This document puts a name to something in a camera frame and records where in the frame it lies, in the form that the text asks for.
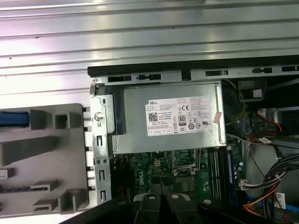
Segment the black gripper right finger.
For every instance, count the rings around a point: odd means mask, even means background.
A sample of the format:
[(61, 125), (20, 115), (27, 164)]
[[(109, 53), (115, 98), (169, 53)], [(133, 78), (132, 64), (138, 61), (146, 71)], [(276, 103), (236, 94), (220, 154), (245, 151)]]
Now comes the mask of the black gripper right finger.
[(174, 224), (273, 224), (244, 209), (235, 209), (228, 203), (216, 199), (205, 199), (195, 203), (186, 195), (172, 194), (166, 197)]

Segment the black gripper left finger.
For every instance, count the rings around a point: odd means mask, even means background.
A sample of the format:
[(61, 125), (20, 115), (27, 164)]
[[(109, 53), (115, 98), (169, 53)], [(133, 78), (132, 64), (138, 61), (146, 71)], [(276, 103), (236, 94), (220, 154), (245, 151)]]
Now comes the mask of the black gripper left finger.
[(132, 202), (113, 198), (78, 215), (79, 224), (157, 224), (163, 196), (163, 177), (153, 177), (150, 193), (135, 195)]

